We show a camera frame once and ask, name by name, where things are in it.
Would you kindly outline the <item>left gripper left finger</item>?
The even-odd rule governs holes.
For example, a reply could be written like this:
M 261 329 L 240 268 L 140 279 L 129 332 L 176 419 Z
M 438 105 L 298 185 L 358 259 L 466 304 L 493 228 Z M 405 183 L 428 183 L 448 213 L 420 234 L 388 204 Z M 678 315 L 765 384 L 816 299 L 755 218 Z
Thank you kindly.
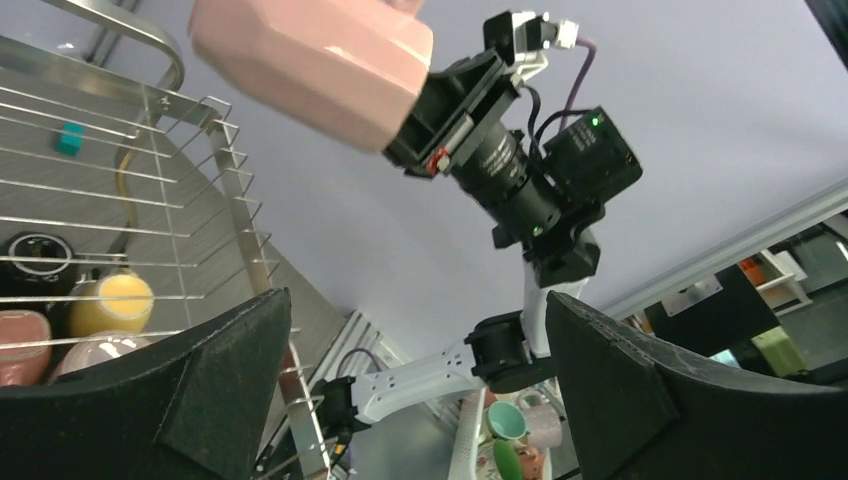
M 200 325 L 1 391 L 5 479 L 248 479 L 291 328 L 268 290 Z

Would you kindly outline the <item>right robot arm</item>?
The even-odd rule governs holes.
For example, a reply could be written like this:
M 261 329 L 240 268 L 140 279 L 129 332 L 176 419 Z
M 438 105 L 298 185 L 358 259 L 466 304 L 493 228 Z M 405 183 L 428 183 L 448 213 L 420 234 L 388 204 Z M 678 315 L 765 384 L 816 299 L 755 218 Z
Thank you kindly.
M 428 75 L 385 156 L 408 176 L 453 178 L 493 220 L 494 246 L 519 246 L 520 310 L 480 321 L 440 352 L 383 372 L 316 385 L 327 434 L 367 429 L 408 406 L 490 388 L 508 393 L 554 373 L 545 327 L 552 292 L 577 296 L 596 271 L 592 226 L 606 204 L 643 173 L 631 146 L 601 107 L 563 109 L 551 137 L 536 114 L 511 130 L 502 116 L 527 85 L 494 50 Z

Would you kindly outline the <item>pink faceted mug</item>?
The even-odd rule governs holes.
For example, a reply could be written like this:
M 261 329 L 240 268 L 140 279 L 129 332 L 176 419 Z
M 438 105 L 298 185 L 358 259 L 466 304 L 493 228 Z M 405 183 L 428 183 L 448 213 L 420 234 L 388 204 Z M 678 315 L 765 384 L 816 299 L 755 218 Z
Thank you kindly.
M 204 0 L 192 48 L 259 103 L 362 152 L 384 150 L 428 76 L 434 37 L 420 1 Z

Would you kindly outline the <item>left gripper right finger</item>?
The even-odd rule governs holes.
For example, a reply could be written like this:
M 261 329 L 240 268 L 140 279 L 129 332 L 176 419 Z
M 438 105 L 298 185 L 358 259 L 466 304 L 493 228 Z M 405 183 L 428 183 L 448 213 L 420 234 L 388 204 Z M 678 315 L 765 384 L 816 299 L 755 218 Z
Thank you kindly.
M 847 393 L 724 365 L 553 292 L 546 329 L 586 479 L 843 479 Z

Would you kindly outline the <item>iridescent pink mug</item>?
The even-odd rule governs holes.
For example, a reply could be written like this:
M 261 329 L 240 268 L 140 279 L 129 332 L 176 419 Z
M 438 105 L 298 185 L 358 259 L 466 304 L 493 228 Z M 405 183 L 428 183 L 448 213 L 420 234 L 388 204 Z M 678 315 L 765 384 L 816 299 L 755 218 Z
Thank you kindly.
M 152 342 L 129 331 L 103 331 L 70 348 L 47 380 L 53 383 L 58 377 L 127 355 Z

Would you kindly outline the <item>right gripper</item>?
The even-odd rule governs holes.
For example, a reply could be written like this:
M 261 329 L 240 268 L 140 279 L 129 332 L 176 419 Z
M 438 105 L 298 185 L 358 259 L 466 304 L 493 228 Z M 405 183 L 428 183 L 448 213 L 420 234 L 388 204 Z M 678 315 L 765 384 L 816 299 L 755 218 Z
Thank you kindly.
M 408 176 L 433 178 L 463 164 L 518 98 L 520 79 L 494 50 L 428 74 L 382 155 Z

